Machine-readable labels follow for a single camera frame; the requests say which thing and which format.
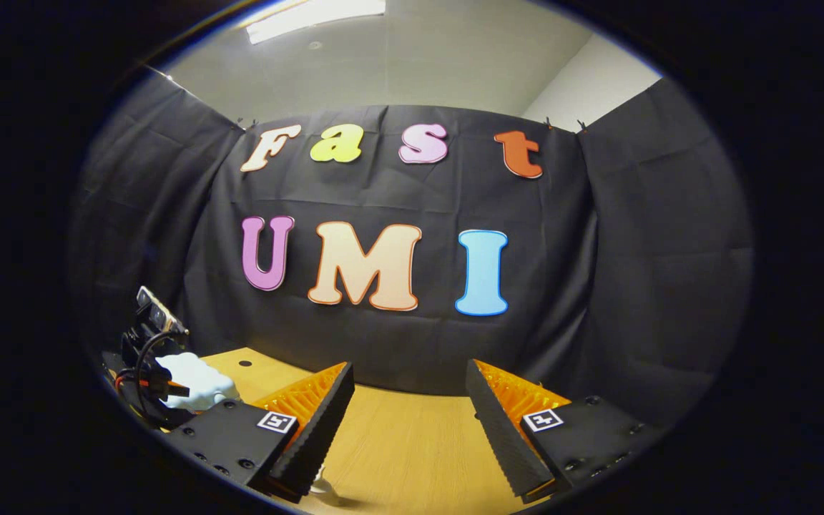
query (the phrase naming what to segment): table surface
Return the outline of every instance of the table surface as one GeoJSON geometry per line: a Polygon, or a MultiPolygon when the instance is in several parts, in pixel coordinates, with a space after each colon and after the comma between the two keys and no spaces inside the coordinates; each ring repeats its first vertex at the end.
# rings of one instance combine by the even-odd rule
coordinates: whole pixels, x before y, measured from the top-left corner
{"type": "MultiPolygon", "coordinates": [[[[233,379],[247,403],[311,375],[249,348],[203,360],[233,379]]],[[[324,460],[323,478],[341,505],[311,494],[295,508],[327,514],[494,514],[542,502],[524,505],[514,496],[474,414],[468,397],[355,385],[324,460]]]]}

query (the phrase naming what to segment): black fabric backdrop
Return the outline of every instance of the black fabric backdrop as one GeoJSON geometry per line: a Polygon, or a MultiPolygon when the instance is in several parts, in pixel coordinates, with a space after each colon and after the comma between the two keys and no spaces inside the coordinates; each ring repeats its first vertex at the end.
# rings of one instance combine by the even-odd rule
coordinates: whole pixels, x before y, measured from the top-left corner
{"type": "MultiPolygon", "coordinates": [[[[69,254],[79,309],[97,320],[102,348],[115,345],[135,288],[147,284],[192,329],[200,355],[249,345],[312,371],[348,359],[362,384],[455,395],[464,394],[466,360],[480,358],[672,423],[732,345],[751,273],[742,190],[668,81],[578,138],[448,107],[360,107],[244,132],[156,75],[92,145],[82,177],[69,254]],[[264,169],[239,171],[262,131],[295,123],[300,136],[264,169]],[[311,160],[320,132],[343,123],[366,131],[360,157],[311,160]],[[448,130],[448,156],[435,165],[399,160],[402,131],[419,123],[448,130]],[[544,169],[538,180],[504,166],[493,135],[511,130],[539,143],[530,153],[544,169]],[[278,215],[297,221],[287,275],[278,290],[256,290],[241,268],[241,222],[278,215]],[[386,225],[420,227],[418,307],[370,306],[376,285],[358,305],[308,300],[315,230],[327,221],[350,222],[365,251],[386,225]],[[508,235],[501,315],[454,309],[466,280],[457,237],[467,229],[508,235]]],[[[264,268],[271,235],[260,234],[264,268]]]]}
{"type": "Polygon", "coordinates": [[[599,216],[596,267],[582,338],[549,384],[673,423],[713,382],[745,313],[753,255],[742,185],[667,79],[579,139],[599,216]]]}

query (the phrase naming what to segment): screw hole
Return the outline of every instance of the screw hole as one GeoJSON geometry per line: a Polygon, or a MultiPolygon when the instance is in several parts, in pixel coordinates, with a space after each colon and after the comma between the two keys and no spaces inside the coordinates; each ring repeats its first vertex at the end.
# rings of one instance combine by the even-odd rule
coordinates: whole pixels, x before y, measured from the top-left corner
{"type": "Polygon", "coordinates": [[[597,475],[599,475],[599,473],[603,472],[604,470],[606,470],[608,468],[609,468],[608,465],[607,466],[601,466],[601,467],[599,467],[599,469],[594,470],[593,473],[589,476],[591,476],[591,477],[597,476],[597,475]]]}

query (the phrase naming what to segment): blue letter i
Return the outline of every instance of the blue letter i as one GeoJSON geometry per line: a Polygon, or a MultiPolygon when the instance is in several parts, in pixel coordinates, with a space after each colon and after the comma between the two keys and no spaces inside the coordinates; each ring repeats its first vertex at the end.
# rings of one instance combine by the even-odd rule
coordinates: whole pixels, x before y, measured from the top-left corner
{"type": "Polygon", "coordinates": [[[457,300],[457,311],[472,316],[490,316],[507,310],[501,299],[501,248],[507,236],[498,231],[460,232],[466,247],[466,291],[457,300]]]}

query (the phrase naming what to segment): white cloth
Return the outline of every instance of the white cloth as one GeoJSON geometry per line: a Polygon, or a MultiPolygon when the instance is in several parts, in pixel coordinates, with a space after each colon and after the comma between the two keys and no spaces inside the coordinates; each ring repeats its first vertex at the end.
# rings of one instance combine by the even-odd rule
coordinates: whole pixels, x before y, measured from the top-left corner
{"type": "Polygon", "coordinates": [[[158,364],[170,371],[175,383],[190,389],[190,397],[168,395],[167,400],[163,401],[168,408],[206,411],[226,398],[240,397],[231,378],[216,371],[192,352],[156,359],[158,364]]]}

